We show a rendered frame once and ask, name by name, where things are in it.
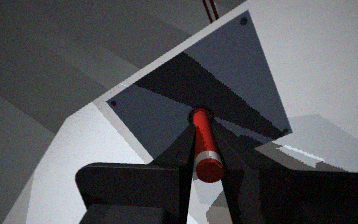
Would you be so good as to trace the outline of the dark red peg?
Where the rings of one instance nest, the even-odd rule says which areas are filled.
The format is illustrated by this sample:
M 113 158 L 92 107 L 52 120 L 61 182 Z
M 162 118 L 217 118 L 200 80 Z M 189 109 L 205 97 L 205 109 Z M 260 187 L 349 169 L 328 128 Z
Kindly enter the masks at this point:
M 205 183 L 217 182 L 222 179 L 224 170 L 206 109 L 198 108 L 193 111 L 193 124 L 196 127 L 197 177 Z

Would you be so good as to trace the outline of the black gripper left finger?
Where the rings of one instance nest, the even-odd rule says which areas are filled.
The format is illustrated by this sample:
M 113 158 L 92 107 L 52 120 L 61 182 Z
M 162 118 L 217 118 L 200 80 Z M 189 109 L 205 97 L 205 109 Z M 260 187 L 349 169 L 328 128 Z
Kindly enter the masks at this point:
M 187 224 L 196 127 L 189 126 L 148 164 L 95 162 L 80 168 L 75 183 L 86 210 L 91 204 L 154 207 L 168 224 Z

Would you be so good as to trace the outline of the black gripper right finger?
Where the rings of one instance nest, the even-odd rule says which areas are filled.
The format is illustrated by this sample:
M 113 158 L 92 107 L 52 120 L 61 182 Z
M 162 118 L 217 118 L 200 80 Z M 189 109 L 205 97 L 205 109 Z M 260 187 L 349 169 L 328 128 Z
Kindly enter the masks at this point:
M 288 224 L 306 201 L 358 203 L 358 173 L 292 170 L 220 125 L 212 131 L 233 224 Z

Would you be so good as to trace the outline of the dark blue sloped panel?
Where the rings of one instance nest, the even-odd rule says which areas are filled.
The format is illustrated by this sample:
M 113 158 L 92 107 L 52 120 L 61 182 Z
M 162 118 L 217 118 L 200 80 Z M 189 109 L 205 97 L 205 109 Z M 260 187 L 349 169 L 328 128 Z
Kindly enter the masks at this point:
M 253 148 L 293 133 L 249 10 L 106 102 L 153 159 L 198 108 Z

